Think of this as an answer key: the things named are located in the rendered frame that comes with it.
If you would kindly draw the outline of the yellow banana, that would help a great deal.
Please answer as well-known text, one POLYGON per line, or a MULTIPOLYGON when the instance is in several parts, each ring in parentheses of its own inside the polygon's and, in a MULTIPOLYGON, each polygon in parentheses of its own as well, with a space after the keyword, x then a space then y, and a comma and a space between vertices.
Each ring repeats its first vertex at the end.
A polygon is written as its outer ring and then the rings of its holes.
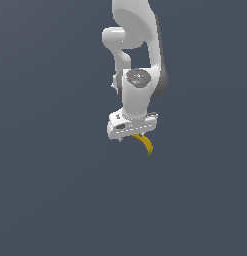
POLYGON ((139 140, 140 142, 142 142, 144 144, 144 146, 147 150, 148 156, 150 156, 153 151, 153 145, 152 145, 151 141, 145 135, 140 135, 140 134, 134 134, 133 138, 139 140))

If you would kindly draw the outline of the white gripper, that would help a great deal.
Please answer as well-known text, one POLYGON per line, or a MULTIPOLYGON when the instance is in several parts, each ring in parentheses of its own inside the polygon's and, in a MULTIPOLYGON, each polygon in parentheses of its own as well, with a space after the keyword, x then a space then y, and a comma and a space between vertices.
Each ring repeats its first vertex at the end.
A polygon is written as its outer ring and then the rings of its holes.
POLYGON ((134 134, 145 134, 153 131, 157 125, 158 114, 148 113, 142 119, 130 119, 123 115, 122 110, 112 112, 107 124, 108 138, 122 140, 124 137, 134 134))

